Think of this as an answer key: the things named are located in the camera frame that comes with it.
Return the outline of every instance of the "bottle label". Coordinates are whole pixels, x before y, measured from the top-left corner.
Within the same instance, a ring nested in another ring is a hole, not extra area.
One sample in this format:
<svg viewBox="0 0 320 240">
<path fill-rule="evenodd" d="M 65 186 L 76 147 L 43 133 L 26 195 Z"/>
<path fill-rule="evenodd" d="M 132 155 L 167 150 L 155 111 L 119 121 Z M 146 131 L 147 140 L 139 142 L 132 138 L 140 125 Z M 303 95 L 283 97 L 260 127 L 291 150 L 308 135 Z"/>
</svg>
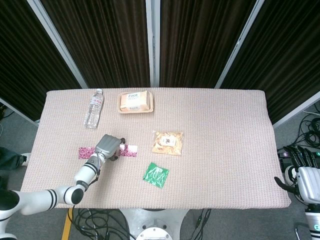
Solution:
<svg viewBox="0 0 320 240">
<path fill-rule="evenodd" d="M 90 105 L 91 105 L 91 104 L 98 105 L 99 107 L 101 107 L 102 101 L 101 101 L 101 99 L 100 99 L 99 97 L 93 96 L 93 97 L 91 98 L 91 101 L 90 101 Z"/>
<path fill-rule="evenodd" d="M 160 139 L 160 144 L 162 146 L 173 147 L 176 145 L 176 137 L 175 136 L 162 136 Z"/>
<path fill-rule="evenodd" d="M 126 105 L 130 110 L 140 109 L 140 92 L 129 93 L 126 96 Z"/>
</svg>

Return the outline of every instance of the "black curtain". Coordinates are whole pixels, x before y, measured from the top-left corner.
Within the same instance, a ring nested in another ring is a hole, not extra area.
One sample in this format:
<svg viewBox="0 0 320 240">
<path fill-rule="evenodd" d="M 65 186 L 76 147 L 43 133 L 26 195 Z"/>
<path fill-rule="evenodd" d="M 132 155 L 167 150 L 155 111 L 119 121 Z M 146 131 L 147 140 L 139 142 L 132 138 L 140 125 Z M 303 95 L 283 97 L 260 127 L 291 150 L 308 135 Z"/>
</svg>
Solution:
<svg viewBox="0 0 320 240">
<path fill-rule="evenodd" d="M 162 0 L 160 86 L 213 88 L 255 0 Z"/>
<path fill-rule="evenodd" d="M 149 87 L 145 0 L 41 0 L 90 88 Z"/>
<path fill-rule="evenodd" d="M 265 91 L 273 123 L 320 91 L 320 1 L 265 1 L 221 87 Z"/>
<path fill-rule="evenodd" d="M 0 0 L 0 98 L 40 119 L 51 90 L 78 82 L 25 0 Z"/>
</svg>

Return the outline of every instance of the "plastic bottle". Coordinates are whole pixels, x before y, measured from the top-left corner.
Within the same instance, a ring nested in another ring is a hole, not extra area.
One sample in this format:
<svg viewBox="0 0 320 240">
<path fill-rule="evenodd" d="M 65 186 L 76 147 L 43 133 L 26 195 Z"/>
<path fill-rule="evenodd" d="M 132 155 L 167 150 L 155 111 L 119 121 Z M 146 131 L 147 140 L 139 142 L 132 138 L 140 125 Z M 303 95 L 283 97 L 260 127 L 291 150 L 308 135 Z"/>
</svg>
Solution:
<svg viewBox="0 0 320 240">
<path fill-rule="evenodd" d="M 84 126 L 88 129 L 97 128 L 101 107 L 104 102 L 104 96 L 102 93 L 102 89 L 97 88 L 95 94 L 91 98 L 89 109 L 84 120 Z"/>
</svg>

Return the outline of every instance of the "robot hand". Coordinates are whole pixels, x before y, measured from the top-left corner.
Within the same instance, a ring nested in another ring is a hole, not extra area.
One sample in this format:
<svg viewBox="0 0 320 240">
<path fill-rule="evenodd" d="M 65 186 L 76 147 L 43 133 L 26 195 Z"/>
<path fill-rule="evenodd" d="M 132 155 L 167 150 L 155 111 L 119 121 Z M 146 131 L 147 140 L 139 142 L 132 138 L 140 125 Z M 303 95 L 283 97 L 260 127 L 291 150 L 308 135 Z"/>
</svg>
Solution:
<svg viewBox="0 0 320 240">
<path fill-rule="evenodd" d="M 114 161 L 117 147 L 125 143 L 124 138 L 104 135 L 95 147 L 95 153 L 86 161 L 75 175 L 75 186 L 59 186 L 37 192 L 19 192 L 0 189 L 0 240 L 16 240 L 5 233 L 10 217 L 17 211 L 31 215 L 51 210 L 57 204 L 76 205 L 82 200 L 88 187 L 99 178 L 101 166 L 106 160 Z"/>
<path fill-rule="evenodd" d="M 310 150 L 300 146 L 297 149 L 293 146 L 283 149 L 290 154 L 293 164 L 288 166 L 284 173 L 289 185 L 282 183 L 278 177 L 274 180 L 279 187 L 293 193 L 300 202 L 307 205 L 305 215 L 311 238 L 318 240 L 320 239 L 320 169 Z"/>
</svg>

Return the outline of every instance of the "green packet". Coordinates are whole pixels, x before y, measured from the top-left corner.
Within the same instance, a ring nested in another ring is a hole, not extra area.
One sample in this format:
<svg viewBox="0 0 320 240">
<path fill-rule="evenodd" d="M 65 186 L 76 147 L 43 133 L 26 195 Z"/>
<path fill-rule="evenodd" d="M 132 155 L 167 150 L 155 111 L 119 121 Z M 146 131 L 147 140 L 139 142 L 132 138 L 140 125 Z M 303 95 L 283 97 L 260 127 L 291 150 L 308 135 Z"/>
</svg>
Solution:
<svg viewBox="0 0 320 240">
<path fill-rule="evenodd" d="M 158 167 L 155 163 L 151 162 L 144 174 L 143 180 L 162 189 L 168 173 L 168 169 Z"/>
</svg>

